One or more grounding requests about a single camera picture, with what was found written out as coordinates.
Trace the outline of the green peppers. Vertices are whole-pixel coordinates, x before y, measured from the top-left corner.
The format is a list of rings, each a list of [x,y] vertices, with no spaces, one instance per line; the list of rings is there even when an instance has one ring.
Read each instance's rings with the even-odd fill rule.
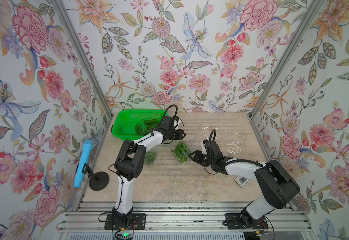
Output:
[[[154,130],[158,125],[160,121],[156,119],[151,120],[143,120],[143,123],[138,123],[135,126],[135,131],[138,136],[145,136],[148,135],[152,130]]]

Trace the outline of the clear clamshell container front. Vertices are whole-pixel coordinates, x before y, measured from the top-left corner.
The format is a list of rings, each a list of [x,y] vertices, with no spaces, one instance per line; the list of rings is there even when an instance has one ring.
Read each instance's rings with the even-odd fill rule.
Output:
[[[172,152],[180,164],[185,163],[189,159],[190,150],[184,142],[179,142]]]

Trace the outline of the clear clamshell container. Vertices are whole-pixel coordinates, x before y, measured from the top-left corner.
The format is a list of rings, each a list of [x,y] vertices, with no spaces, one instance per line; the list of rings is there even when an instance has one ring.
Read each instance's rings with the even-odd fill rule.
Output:
[[[157,153],[154,151],[148,151],[145,155],[144,164],[150,166],[154,163]]]
[[[179,142],[172,152],[180,164],[185,163],[189,159],[190,150],[184,142]]]
[[[239,154],[247,147],[247,144],[245,143],[245,135],[242,133],[233,130],[204,126],[194,133],[189,140],[193,149],[200,150],[202,142],[204,140],[209,140],[209,136],[213,130],[216,130],[216,133],[212,135],[212,140],[215,140],[224,154]]]

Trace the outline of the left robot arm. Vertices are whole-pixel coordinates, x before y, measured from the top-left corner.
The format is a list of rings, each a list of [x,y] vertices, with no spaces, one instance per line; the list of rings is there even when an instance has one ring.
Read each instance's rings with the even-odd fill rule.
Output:
[[[146,153],[166,141],[179,141],[185,137],[180,117],[164,115],[157,128],[147,135],[131,141],[125,140],[116,158],[114,167],[119,177],[117,203],[112,210],[112,218],[123,228],[132,222],[133,192],[135,180],[144,167]]]

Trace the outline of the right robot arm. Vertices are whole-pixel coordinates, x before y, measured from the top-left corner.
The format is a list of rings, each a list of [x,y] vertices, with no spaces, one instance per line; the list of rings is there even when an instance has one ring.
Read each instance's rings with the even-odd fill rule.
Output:
[[[190,159],[210,167],[217,174],[241,176],[257,181],[262,195],[247,205],[238,217],[245,229],[253,229],[256,222],[276,209],[283,209],[300,193],[300,187],[284,167],[275,160],[266,163],[226,157],[215,141],[202,142],[202,150],[194,151]]]

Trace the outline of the green plastic basket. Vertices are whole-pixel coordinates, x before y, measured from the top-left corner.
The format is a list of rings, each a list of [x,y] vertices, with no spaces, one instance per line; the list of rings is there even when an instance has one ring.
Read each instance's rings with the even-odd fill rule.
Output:
[[[156,119],[161,121],[164,110],[154,109],[130,109],[121,111],[112,127],[112,134],[122,140],[137,140],[143,136],[138,136],[135,126],[143,123],[143,120]]]

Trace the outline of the small card box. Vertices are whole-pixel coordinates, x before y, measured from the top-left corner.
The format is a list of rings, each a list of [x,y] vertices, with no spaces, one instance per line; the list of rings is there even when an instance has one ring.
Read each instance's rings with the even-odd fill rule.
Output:
[[[238,176],[234,179],[234,181],[241,187],[245,188],[251,181],[251,179],[248,179],[246,177]]]

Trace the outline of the blue microphone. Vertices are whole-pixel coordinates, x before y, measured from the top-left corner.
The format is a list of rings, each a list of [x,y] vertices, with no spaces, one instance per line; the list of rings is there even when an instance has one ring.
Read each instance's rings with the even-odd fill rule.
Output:
[[[90,153],[94,147],[94,142],[91,140],[85,140],[83,144],[82,154],[80,156],[79,165],[77,167],[75,179],[74,179],[74,188],[79,188],[83,181],[83,177],[86,173],[86,165],[88,163]]]

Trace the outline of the black microphone stand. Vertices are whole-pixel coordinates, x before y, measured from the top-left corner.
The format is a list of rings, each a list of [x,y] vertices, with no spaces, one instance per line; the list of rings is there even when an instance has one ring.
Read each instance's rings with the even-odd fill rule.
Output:
[[[96,192],[103,190],[110,181],[110,177],[106,172],[94,173],[88,164],[84,164],[82,173],[88,174],[89,188]]]

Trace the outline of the aluminium corner profile left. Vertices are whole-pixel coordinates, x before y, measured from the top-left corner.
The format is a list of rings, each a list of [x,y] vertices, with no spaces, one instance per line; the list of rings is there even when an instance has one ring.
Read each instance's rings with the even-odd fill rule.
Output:
[[[95,71],[90,63],[90,60],[86,56],[86,51],[83,48],[78,33],[76,32],[75,27],[69,17],[68,10],[65,8],[63,1],[52,0],[52,4],[56,9],[56,12],[63,26],[67,29],[68,37],[70,38],[72,45],[77,52],[78,59],[80,60],[80,63],[86,71],[89,80],[91,81],[92,86],[94,87],[95,92],[99,97],[99,101],[105,114],[109,119],[111,119],[113,117],[112,111],[108,106],[108,102],[106,101],[105,94],[103,93],[99,81],[95,75]]]

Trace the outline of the aluminium corner profile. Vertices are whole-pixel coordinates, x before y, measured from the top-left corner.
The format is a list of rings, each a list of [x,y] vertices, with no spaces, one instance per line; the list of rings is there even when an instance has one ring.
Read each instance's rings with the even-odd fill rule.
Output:
[[[269,92],[271,91],[273,85],[275,84],[275,81],[283,72],[290,58],[294,55],[294,52],[297,50],[297,47],[300,41],[302,40],[303,35],[306,33],[307,29],[309,28],[309,25],[313,20],[314,15],[317,13],[318,9],[320,8],[320,6],[321,6],[321,3],[319,1],[310,1],[310,4],[308,5],[304,15],[302,16],[299,22],[299,25],[294,31],[294,36],[291,38],[289,44],[286,46],[284,52],[279,58],[279,63],[276,65],[275,70],[270,75],[270,78],[267,81],[266,85],[264,86],[264,89],[262,90],[261,95],[259,96],[259,99],[255,107],[251,110],[250,114],[247,114],[247,116],[251,121],[253,121],[256,115],[260,113],[260,109],[262,108],[264,102],[266,101],[266,98]]]
[[[95,92],[99,97],[99,101],[105,114],[109,119],[111,119],[113,117],[112,111],[108,106],[108,102],[106,101],[105,94],[103,93],[99,81],[95,75],[95,71],[90,63],[90,60],[86,56],[86,51],[83,48],[78,33],[76,32],[75,27],[69,17],[68,10],[65,8],[63,1],[52,0],[52,4],[56,9],[56,12],[63,26],[67,29],[68,37],[70,38],[72,45],[77,52],[78,59],[80,60],[80,63],[86,71],[89,80],[91,81],[92,86],[94,87]]]

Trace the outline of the aluminium corner profile right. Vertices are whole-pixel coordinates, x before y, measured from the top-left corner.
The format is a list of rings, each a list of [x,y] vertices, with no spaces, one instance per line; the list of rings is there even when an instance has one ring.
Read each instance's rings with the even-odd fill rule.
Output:
[[[283,72],[290,58],[294,55],[294,52],[297,50],[297,47],[300,41],[302,40],[303,35],[306,33],[307,29],[309,28],[309,25],[313,20],[314,15],[317,13],[318,9],[320,8],[320,6],[321,6],[321,3],[319,1],[310,1],[310,4],[308,5],[304,15],[302,16],[299,22],[299,25],[294,31],[294,36],[291,38],[289,44],[286,46],[284,52],[279,58],[279,63],[276,65],[275,70],[270,75],[270,78],[267,81],[266,85],[264,86],[264,89],[262,90],[261,95],[259,96],[259,99],[255,107],[251,110],[250,114],[247,114],[247,116],[251,121],[253,121],[256,115],[260,113],[260,109],[262,108],[264,102],[266,101],[266,98],[269,92],[271,91],[273,85],[275,84],[275,81]]]

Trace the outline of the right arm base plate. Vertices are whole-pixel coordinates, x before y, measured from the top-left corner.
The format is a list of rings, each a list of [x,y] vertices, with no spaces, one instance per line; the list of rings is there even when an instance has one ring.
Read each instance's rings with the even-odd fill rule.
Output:
[[[268,224],[265,217],[255,220],[250,216],[241,213],[227,213],[224,215],[225,220],[222,224],[228,227],[229,230],[259,230],[264,231],[268,229]]]

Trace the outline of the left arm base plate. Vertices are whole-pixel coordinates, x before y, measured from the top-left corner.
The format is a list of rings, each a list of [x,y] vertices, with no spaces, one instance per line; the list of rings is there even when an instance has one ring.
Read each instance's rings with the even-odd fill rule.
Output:
[[[147,222],[146,214],[108,214],[105,221],[105,230],[144,230]]]

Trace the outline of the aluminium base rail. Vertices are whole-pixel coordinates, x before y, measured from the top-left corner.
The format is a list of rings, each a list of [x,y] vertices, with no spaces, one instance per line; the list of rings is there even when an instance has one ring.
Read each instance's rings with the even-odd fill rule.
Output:
[[[222,232],[228,228],[222,223],[227,213],[238,214],[247,202],[137,202],[134,212],[146,214],[147,232]],[[110,202],[82,202],[74,212],[65,214],[57,224],[63,232],[103,232],[105,212],[110,211]],[[303,212],[291,207],[275,210],[269,215],[270,229],[278,232],[311,232],[310,223]]]

